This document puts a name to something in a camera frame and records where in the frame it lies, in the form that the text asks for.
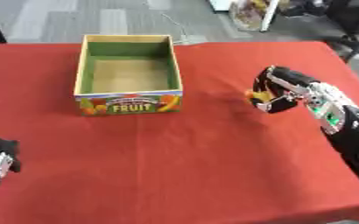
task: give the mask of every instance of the box rim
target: box rim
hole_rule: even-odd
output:
[[[81,82],[82,82],[82,73],[87,60],[87,49],[88,49],[88,37],[129,37],[129,36],[138,36],[142,37],[167,37],[169,41],[169,47],[172,54],[174,68],[176,70],[176,79],[178,82],[178,88],[175,89],[161,89],[161,90],[152,90],[152,91],[132,91],[132,92],[107,92],[107,93],[92,93],[92,94],[82,94],[81,93]],[[94,34],[86,34],[83,37],[83,43],[81,45],[81,54],[79,57],[79,65],[76,74],[76,82],[74,85],[74,95],[109,95],[109,94],[136,94],[136,93],[157,93],[157,92],[170,92],[170,91],[183,91],[182,79],[180,77],[180,68],[178,65],[177,57],[174,51],[174,45],[172,42],[171,35],[94,35]]]

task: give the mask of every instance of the fruit illustration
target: fruit illustration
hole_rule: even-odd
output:
[[[92,116],[96,112],[94,108],[83,108],[82,111],[83,111],[83,114],[86,116]]]
[[[98,105],[95,107],[96,111],[100,115],[106,115],[106,112],[108,110],[108,107],[106,105]]]
[[[82,109],[92,109],[94,104],[88,98],[81,98],[80,107]]]
[[[172,102],[175,98],[175,95],[173,94],[164,94],[160,97],[160,102],[163,102],[164,104],[168,104]]]
[[[98,105],[105,105],[106,104],[106,99],[102,99],[102,98],[94,98],[91,99],[91,102],[94,104],[94,106],[98,106]]]
[[[165,112],[169,109],[172,109],[174,106],[176,106],[180,102],[180,96],[172,95],[172,94],[165,94],[165,95],[162,95],[162,97],[160,98],[160,101],[166,103],[166,105],[162,108],[159,108],[158,112]]]

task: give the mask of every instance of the table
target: table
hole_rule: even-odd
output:
[[[336,85],[359,79],[322,43],[176,46],[179,113],[83,117],[80,45],[0,45],[0,137],[24,170],[0,185],[0,224],[317,223],[359,220],[359,180],[303,107],[243,102],[265,67]]]

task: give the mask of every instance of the open cardboard box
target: open cardboard box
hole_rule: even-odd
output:
[[[86,35],[74,97],[87,116],[180,110],[171,37]]]

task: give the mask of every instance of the white cabinet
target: white cabinet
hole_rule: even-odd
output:
[[[228,11],[231,3],[235,1],[236,0],[209,0],[215,11]]]

